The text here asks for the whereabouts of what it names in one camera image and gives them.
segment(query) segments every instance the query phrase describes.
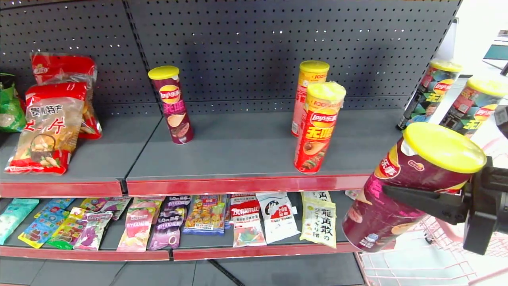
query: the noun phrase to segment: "candy packet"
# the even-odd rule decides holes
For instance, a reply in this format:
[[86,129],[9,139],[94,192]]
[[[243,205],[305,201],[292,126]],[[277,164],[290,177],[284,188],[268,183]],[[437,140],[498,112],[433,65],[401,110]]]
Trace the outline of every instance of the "candy packet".
[[131,201],[130,197],[112,197],[102,206],[101,212],[112,211],[112,220],[118,220]]
[[327,201],[331,202],[332,199],[330,197],[330,193],[328,191],[316,191],[316,192],[301,192],[302,201],[306,201],[307,199],[317,199],[319,201]]
[[266,243],[300,233],[292,214],[291,202],[285,192],[258,193],[256,197],[265,221]]
[[300,240],[308,240],[337,248],[336,217],[334,203],[311,198],[305,200],[303,203]]
[[14,75],[0,73],[0,132],[21,132],[26,125],[25,109],[14,87]]
[[146,251],[155,208],[129,208],[123,232],[116,251]]
[[111,199],[110,197],[88,197],[81,202],[79,206],[82,209],[86,209],[90,212],[98,212],[107,201]]
[[14,198],[0,215],[0,245],[39,204],[36,198]]
[[226,195],[194,195],[182,232],[195,235],[224,235]]
[[157,223],[153,228],[149,250],[164,247],[178,248],[180,245],[180,227],[187,214],[187,206],[191,202],[190,196],[168,196],[161,206]]
[[42,212],[41,215],[18,236],[18,239],[33,248],[41,248],[68,215],[69,212],[64,209],[52,207]]
[[79,235],[73,249],[98,250],[101,245],[104,230],[112,217],[113,212],[86,213],[84,217],[86,226]]
[[86,83],[36,85],[26,91],[26,126],[6,173],[67,172],[76,148]]
[[102,128],[92,106],[93,87],[97,80],[95,62],[87,56],[66,53],[34,52],[30,57],[32,71],[39,85],[62,82],[86,83],[79,138],[101,138]]
[[231,220],[233,221],[233,247],[266,245],[259,216],[260,205],[255,195],[233,195]]
[[155,208],[152,224],[157,222],[158,213],[161,209],[165,196],[135,197],[131,208]]
[[74,198],[53,198],[51,199],[42,209],[34,215],[34,218],[38,218],[43,212],[53,208],[58,207],[61,209],[66,209],[72,202]]
[[48,244],[60,249],[72,249],[86,226],[86,221],[83,220],[85,213],[85,209],[72,208],[69,216],[48,240]]

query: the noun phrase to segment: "red shelf edge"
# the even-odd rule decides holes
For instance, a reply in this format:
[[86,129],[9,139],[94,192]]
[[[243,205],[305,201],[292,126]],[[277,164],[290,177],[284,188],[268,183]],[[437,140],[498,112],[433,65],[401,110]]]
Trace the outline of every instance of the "red shelf edge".
[[370,174],[127,181],[129,196],[361,189]]
[[0,197],[119,197],[120,182],[0,183]]
[[63,249],[35,249],[27,247],[0,246],[0,256],[31,259],[55,259],[76,261],[163,261],[169,260],[165,250],[145,252],[118,252],[114,250],[79,251]]
[[359,251],[349,242],[337,243],[337,249],[323,244],[267,245],[238,248],[175,249],[174,261],[206,259],[245,258],[262,256],[291,256],[329,253],[351,253]]

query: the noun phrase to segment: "pegboard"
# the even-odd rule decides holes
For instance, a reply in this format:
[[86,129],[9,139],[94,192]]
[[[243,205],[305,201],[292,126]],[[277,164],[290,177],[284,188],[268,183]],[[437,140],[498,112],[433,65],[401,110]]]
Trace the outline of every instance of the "pegboard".
[[2,1],[0,8],[1,70],[17,76],[19,93],[35,84],[30,52],[66,52],[97,63],[97,110],[105,104],[156,103],[121,1]]
[[291,100],[304,60],[328,62],[328,80],[344,85],[348,97],[403,97],[405,102],[460,2],[127,3],[149,68],[179,67],[186,101],[210,106],[229,100]]

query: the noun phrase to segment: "pink shopping cart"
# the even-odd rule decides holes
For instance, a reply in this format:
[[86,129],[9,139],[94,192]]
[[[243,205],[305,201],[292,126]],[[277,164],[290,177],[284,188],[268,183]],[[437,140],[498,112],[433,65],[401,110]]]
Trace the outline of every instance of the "pink shopping cart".
[[497,286],[508,273],[508,236],[493,234],[486,255],[504,268],[478,275],[471,260],[483,256],[462,248],[463,225],[453,226],[426,216],[397,239],[394,249],[359,255],[369,286]]

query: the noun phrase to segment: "yellow lid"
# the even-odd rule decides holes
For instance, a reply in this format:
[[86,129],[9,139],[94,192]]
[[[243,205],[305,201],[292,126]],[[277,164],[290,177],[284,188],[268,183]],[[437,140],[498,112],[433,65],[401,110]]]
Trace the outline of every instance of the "yellow lid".
[[409,124],[403,136],[418,155],[449,171],[473,174],[487,163],[487,157],[478,145],[441,125],[415,122]]
[[148,72],[148,77],[150,79],[166,79],[178,75],[180,70],[174,66],[161,66],[151,69]]
[[439,59],[433,59],[430,61],[430,66],[439,70],[449,71],[449,72],[460,72],[462,70],[462,66],[450,61],[443,61]]
[[467,80],[466,85],[492,96],[504,97],[508,95],[508,82],[498,75],[494,78],[473,76]]
[[312,82],[307,87],[307,94],[319,99],[341,101],[346,96],[346,89],[334,81]]
[[304,61],[300,64],[300,70],[313,73],[326,73],[330,65],[321,61]]

